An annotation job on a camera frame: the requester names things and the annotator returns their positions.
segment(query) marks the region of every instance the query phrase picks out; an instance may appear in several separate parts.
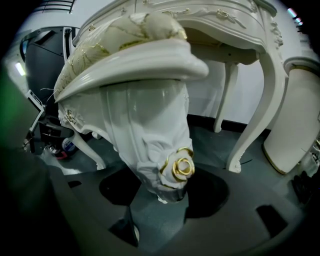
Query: white table apron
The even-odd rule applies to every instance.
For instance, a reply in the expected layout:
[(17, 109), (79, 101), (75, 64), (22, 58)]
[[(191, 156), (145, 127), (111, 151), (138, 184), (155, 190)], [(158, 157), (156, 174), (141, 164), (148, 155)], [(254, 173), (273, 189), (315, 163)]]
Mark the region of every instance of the white table apron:
[[(73, 42), (80, 42), (90, 26), (114, 18), (114, 10), (118, 10), (118, 16), (132, 14), (133, 5), (132, 0), (122, 0), (118, 5), (112, 2), (81, 27)], [(186, 29), (188, 41), (194, 46), (193, 51), (197, 51), (197, 47), (207, 47), (206, 58), (210, 54), (212, 60), (225, 63), (224, 90), (213, 127), (216, 133), (221, 131), (221, 123), (237, 81), (238, 63), (249, 65), (260, 61), (264, 76), (262, 97), (226, 164), (227, 170), (239, 173), (242, 155), (275, 116), (288, 80), (279, 53), (279, 47), (283, 44), (281, 33), (273, 21), (277, 10), (265, 0), (137, 0), (135, 12), (161, 12), (174, 17)], [(215, 41), (199, 41), (197, 37), (193, 40), (188, 30), (199, 31)]]

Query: furniture edge molding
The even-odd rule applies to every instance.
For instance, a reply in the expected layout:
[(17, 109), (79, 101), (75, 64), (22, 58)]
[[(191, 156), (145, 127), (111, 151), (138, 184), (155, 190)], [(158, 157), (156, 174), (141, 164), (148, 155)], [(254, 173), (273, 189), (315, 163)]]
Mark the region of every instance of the furniture edge molding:
[(170, 14), (173, 18), (178, 18), (179, 16), (193, 16), (193, 17), (204, 17), (208, 15), (215, 15), (218, 19), (220, 20), (228, 20), (229, 22), (233, 24), (238, 24), (240, 27), (243, 29), (247, 29), (247, 27), (240, 21), (236, 16), (230, 15), (227, 11), (223, 9), (218, 9), (218, 10), (208, 10), (208, 8), (204, 7), (201, 8), (200, 10), (189, 13), (189, 8), (186, 8), (183, 11), (171, 11), (171, 10), (166, 10), (162, 12), (163, 14)]
[(266, 9), (270, 14), (271, 16), (274, 18), (278, 11), (277, 9), (273, 6), (273, 4), (269, 3), (268, 1), (266, 0), (253, 0), (258, 6)]
[(250, 3), (250, 10), (252, 13), (258, 12), (258, 6), (256, 5), (254, 0), (247, 0)]
[(284, 45), (284, 41), (281, 36), (281, 31), (278, 28), (278, 24), (275, 21), (271, 22), (271, 32), (274, 34), (275, 48), (279, 50), (280, 46)]

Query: curved cabriole leg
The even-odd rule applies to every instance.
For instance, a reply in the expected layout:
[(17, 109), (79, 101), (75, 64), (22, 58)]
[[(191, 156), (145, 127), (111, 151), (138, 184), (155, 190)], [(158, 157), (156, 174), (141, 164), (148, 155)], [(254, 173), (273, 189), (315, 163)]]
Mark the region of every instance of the curved cabriole leg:
[(83, 153), (85, 153), (88, 157), (90, 157), (93, 161), (96, 162), (96, 169), (102, 170), (106, 168), (106, 164), (103, 159), (82, 139), (80, 134), (73, 129), (72, 127), (68, 127), (74, 131), (74, 135), (69, 138), (70, 141)]
[(237, 82), (238, 77), (238, 64), (227, 62), (224, 64), (225, 68), (225, 82), (223, 88), (223, 94), (221, 97), (221, 102), (219, 105), (218, 112), (216, 114), (216, 119), (213, 125), (213, 130), (215, 133), (219, 133), (221, 131), (221, 123), (224, 120), (224, 114), (226, 112), (226, 106), (228, 105), (228, 101), (230, 101), (230, 97), (234, 90), (234, 87)]
[(277, 61), (276, 54), (275, 52), (260, 55), (260, 64), (264, 76), (263, 93), (252, 119), (229, 155), (226, 169), (231, 172), (239, 173), (241, 171), (240, 158), (250, 144), (268, 126), (281, 103), (286, 76), (281, 62)]

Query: white ornate furniture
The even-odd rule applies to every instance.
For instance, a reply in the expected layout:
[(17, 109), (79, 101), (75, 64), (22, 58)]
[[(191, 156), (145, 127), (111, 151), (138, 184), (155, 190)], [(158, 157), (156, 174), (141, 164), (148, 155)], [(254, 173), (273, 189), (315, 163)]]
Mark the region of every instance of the white ornate furniture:
[(70, 139), (104, 161), (78, 133), (94, 132), (160, 199), (176, 202), (195, 173), (182, 80), (204, 78), (179, 23), (161, 13), (135, 13), (92, 29), (65, 63), (54, 87)]
[(236, 84), (238, 63), (249, 65), (260, 61), (264, 89), (260, 103), (234, 146), (226, 165), (240, 172), (240, 158), (274, 117), (281, 103), (285, 79), (279, 47), (283, 44), (277, 23), (277, 10), (265, 0), (119, 0), (89, 18), (73, 40), (78, 44), (89, 31), (110, 19), (132, 13), (164, 13), (185, 28), (192, 52), (206, 48), (206, 58), (225, 63), (225, 86), (214, 131), (221, 130), (225, 109)]
[(287, 174), (310, 151), (320, 133), (320, 64), (307, 57), (284, 62), (289, 75), (283, 105), (263, 151), (272, 166)]

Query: white ornate table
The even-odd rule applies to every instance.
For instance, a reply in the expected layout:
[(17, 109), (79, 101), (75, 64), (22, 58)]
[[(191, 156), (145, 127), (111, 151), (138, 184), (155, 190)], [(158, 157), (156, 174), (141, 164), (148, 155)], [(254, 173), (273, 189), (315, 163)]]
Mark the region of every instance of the white ornate table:
[(78, 133), (94, 132), (111, 142), (149, 191), (175, 202), (195, 172), (185, 81), (209, 73), (194, 54), (225, 63), (224, 91), (213, 127), (217, 133), (238, 64), (259, 60), (262, 98), (226, 165), (239, 173), (242, 154), (272, 120), (284, 93), (287, 75), (278, 52), (282, 38), (273, 21), (276, 13), (264, 0), (109, 4), (79, 30), (73, 40), (76, 48), (54, 87), (61, 124), (74, 130), (71, 141), (99, 169), (106, 167), (104, 161)]
[(73, 40), (81, 42), (91, 29), (108, 20), (132, 13), (159, 12), (175, 18), (185, 28), (192, 53), (225, 63), (225, 85), (214, 124), (216, 133), (237, 81), (238, 64), (259, 60), (264, 75), (260, 103), (227, 161), (226, 169), (239, 173), (240, 158), (274, 117), (283, 97), (286, 73), (279, 47), (283, 44), (277, 10), (265, 0), (120, 0), (114, 1), (88, 19)]

